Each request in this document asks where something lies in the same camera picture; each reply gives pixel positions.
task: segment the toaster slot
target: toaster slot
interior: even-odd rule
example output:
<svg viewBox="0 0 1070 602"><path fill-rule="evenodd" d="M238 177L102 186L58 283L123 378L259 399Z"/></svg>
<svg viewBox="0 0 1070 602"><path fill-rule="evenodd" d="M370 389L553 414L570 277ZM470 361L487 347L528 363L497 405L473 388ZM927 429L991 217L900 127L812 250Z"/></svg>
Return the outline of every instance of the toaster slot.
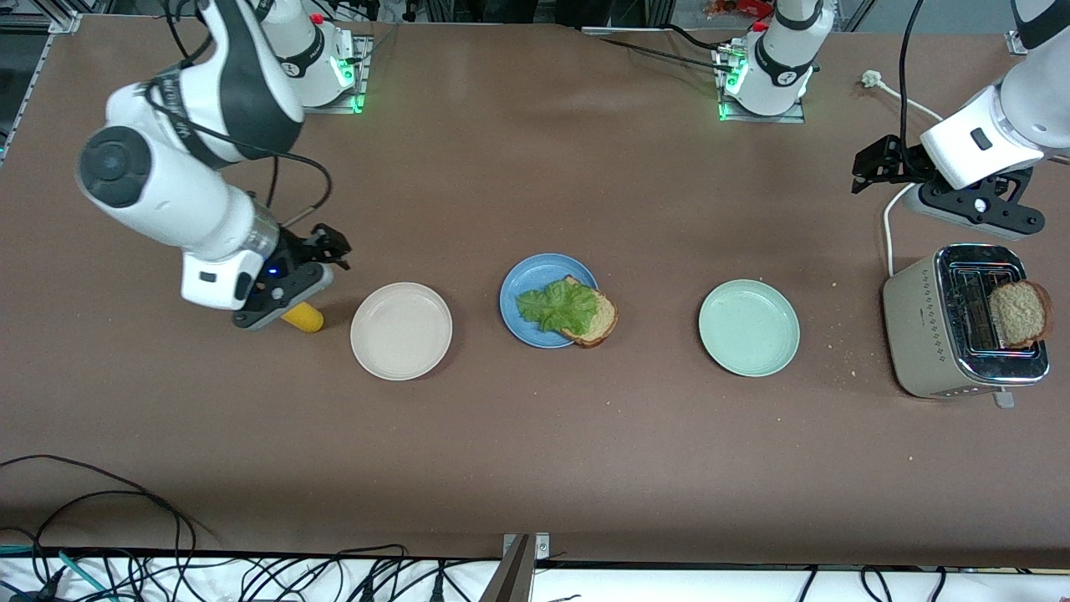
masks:
<svg viewBox="0 0 1070 602"><path fill-rule="evenodd" d="M962 304L960 317L966 343L972 354L1006 354L992 324L989 294L1002 283L1014 281L1014 274L1003 265L962 265L952 267L956 296Z"/></svg>

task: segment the brown table surface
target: brown table surface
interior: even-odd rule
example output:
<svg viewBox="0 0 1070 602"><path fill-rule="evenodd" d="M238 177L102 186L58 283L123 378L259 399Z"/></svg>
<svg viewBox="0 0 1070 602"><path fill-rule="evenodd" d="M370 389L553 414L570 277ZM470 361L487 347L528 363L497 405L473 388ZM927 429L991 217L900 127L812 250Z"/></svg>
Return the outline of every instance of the brown table surface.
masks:
<svg viewBox="0 0 1070 602"><path fill-rule="evenodd" d="M625 37L701 58L666 34ZM1011 412L918 401L893 380L878 223L897 188L849 188L854 153L898 123L895 101L856 81L878 68L895 82L899 44L831 35L807 123L768 125L719 122L702 70L564 28L402 26L366 111L310 115L295 146L334 173L317 219L353 244L353 269L315 297L328 325L307 336L242 333L184 303L179 251L78 191L107 94L175 59L162 20L87 17L56 41L0 170L0 456L139 481L216 549L483 556L532 530L566 558L1070 565L1070 337ZM944 114L1013 62L998 36L912 46L910 92ZM227 177L263 194L269 167ZM1060 307L1068 177L1037 168L1028 201L1049 225L1012 244ZM286 163L278 214L320 189ZM900 267L994 241L892 218ZM499 285L540 251L584 261L618 305L601 348L535 350L505 329ZM704 295L740 277L781 290L801 323L798 356L768 379L727 373L699 341ZM361 299L399 280L438 290L455 321L446 359L411 383L372 377L349 343ZM0 515L30 524L107 487L5 469ZM167 547L171 528L113 499L45 543Z"/></svg>

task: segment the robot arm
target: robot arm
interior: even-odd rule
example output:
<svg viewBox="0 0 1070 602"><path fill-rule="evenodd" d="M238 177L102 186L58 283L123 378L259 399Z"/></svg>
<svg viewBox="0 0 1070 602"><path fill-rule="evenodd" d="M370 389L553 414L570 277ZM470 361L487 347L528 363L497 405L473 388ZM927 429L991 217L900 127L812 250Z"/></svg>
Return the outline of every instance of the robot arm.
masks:
<svg viewBox="0 0 1070 602"><path fill-rule="evenodd" d="M836 17L836 0L779 0L776 18L745 37L746 63L725 92L747 110L780 114L804 93Z"/></svg>
<svg viewBox="0 0 1070 602"><path fill-rule="evenodd" d="M1025 60L921 135L936 169L956 189L1070 146L1070 0L1011 5L1029 50Z"/></svg>
<svg viewBox="0 0 1070 602"><path fill-rule="evenodd" d="M253 10L243 0L198 0L198 6L215 53L117 90L107 125L82 149L77 175L105 213L182 248L184 298L244 312L247 324L239 326L258 328L330 283L330 265L320 263L345 266L349 245L323 225L299 238L223 179L221 167L287 152L304 112ZM306 263L317 263L315 273L301 271L315 281L294 279Z"/></svg>
<svg viewBox="0 0 1070 602"><path fill-rule="evenodd" d="M886 136L855 156L860 191L917 182L906 204L1009 238L1036 233L1043 214L1019 202L1031 166L1070 146L1070 0L1012 0L1029 53L907 148Z"/></svg>

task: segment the blue plate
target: blue plate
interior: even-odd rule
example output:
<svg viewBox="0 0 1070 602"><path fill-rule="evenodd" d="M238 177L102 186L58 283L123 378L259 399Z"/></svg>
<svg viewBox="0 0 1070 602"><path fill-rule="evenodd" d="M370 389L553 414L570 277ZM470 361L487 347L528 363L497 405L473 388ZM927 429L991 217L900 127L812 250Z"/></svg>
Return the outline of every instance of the blue plate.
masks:
<svg viewBox="0 0 1070 602"><path fill-rule="evenodd" d="M572 277L591 288L598 288L595 276L583 263L560 252L542 252L532 254L509 269L502 282L502 292L498 296L498 306L502 310L502 320L517 339L542 350L557 350L572 344L560 333L539 330L538 323L525 321L517 310L517 296L537 288L546 288L551 281L559 280L571 274Z"/></svg>

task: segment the sandwich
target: sandwich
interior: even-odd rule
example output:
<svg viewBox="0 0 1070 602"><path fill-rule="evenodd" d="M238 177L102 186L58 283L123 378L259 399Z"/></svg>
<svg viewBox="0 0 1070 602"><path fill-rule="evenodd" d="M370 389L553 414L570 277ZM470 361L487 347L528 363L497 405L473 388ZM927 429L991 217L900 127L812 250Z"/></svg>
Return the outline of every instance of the sandwich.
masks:
<svg viewBox="0 0 1070 602"><path fill-rule="evenodd" d="M557 331L580 348L597 348L616 326L617 309L601 291L571 275L554 280L542 290L517 296L517 310L545 331Z"/></svg>

